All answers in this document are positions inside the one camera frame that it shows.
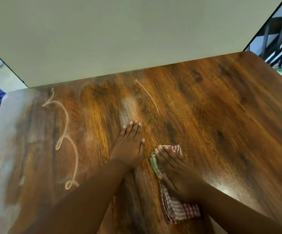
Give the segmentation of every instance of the cleaning cloth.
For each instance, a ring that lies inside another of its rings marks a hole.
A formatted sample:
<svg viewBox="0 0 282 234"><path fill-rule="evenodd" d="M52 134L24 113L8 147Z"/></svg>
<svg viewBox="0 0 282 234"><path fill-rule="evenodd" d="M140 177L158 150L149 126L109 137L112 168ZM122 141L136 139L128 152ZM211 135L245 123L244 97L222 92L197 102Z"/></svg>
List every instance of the cleaning cloth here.
<svg viewBox="0 0 282 234"><path fill-rule="evenodd" d="M179 152L182 155L180 145L169 145L171 149ZM155 152L151 153L150 158L151 166L156 174L165 175L162 170L161 165L159 164L158 159L156 158ZM176 198L171 197L167 188L159 182L161 197L162 197L162 206L165 212L165 217L168 223L177 224L181 220L200 217L201 213L197 204L185 204L178 201Z"/></svg>

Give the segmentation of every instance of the squiggly liquid line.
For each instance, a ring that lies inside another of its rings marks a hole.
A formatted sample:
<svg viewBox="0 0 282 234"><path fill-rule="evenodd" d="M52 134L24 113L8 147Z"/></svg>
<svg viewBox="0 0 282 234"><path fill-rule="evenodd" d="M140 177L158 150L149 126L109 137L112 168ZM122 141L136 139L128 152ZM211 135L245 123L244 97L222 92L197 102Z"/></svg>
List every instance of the squiggly liquid line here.
<svg viewBox="0 0 282 234"><path fill-rule="evenodd" d="M70 141L70 143L72 144L73 148L74 148L74 151L75 151L75 156L76 156L76 165L75 165L75 171L74 171L74 175L73 175L73 178L69 181L67 181L65 183L65 189L68 190L72 184L74 184L75 186L79 186L79 183L77 181L75 181L75 177L76 177L76 173L77 173L77 169L78 169L78 163L79 163L79 158L78 158L78 150L77 150L77 147L74 143L74 141L72 140L72 138L69 136L69 135L66 135L66 131L67 131L67 126L68 126L68 122L69 122L69 116L68 116L68 113L64 107L63 104L61 104L60 102L58 101L51 101L52 98L54 97L54 89L52 88L52 96L49 98L49 100L43 104L42 106L46 106L48 104L51 104L51 103L54 103L54 104L57 104L59 105L61 108L63 108L64 112L65 112L65 115L66 115L66 125L65 125L65 129L64 129L64 132L62 134L62 136L58 139L56 145L55 145L55 150L58 150L59 148L61 148L61 145L62 145L62 142L64 140L64 138L68 139Z"/></svg>
<svg viewBox="0 0 282 234"><path fill-rule="evenodd" d="M152 98L152 96L150 95L150 93L146 90L146 88L137 79L135 80L135 82L137 82L145 90L145 92L148 94L148 96L150 96L150 98L152 99L152 101L153 101L153 103L154 103L154 105L155 105L155 107L157 109L157 112L159 113L159 110L158 110L158 108L156 106L156 103L155 103L154 99Z"/></svg>

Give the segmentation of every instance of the forearm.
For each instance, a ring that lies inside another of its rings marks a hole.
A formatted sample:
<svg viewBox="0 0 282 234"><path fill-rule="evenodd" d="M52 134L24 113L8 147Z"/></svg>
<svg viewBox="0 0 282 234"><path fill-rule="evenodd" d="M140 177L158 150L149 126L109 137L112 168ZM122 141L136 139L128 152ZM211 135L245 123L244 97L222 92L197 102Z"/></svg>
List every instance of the forearm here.
<svg viewBox="0 0 282 234"><path fill-rule="evenodd" d="M96 233L128 166L112 160L56 204L25 234Z"/></svg>
<svg viewBox="0 0 282 234"><path fill-rule="evenodd" d="M229 234L282 233L281 225L209 184L205 185L200 203Z"/></svg>

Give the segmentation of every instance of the person's left arm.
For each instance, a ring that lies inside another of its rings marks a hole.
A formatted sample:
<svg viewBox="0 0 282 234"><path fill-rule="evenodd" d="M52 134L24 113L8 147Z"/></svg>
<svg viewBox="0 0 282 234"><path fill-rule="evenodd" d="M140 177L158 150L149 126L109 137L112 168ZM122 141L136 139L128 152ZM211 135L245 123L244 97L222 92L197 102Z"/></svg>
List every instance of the person's left arm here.
<svg viewBox="0 0 282 234"><path fill-rule="evenodd" d="M124 176L144 158L141 123L124 126L110 161L86 182L60 200L24 234L89 233L98 231Z"/></svg>

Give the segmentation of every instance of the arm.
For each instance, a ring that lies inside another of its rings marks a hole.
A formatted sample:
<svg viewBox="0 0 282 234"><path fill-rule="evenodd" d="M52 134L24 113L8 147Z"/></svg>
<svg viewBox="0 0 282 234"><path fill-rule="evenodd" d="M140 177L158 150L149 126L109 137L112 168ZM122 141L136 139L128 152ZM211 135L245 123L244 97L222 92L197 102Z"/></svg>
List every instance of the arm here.
<svg viewBox="0 0 282 234"><path fill-rule="evenodd" d="M156 156L166 176L159 177L170 194L186 203L198 203L229 234L282 233L282 226L206 183L187 160L168 146Z"/></svg>
<svg viewBox="0 0 282 234"><path fill-rule="evenodd" d="M124 126L110 161L34 222L25 234L96 233L124 176L143 159L142 125Z"/></svg>

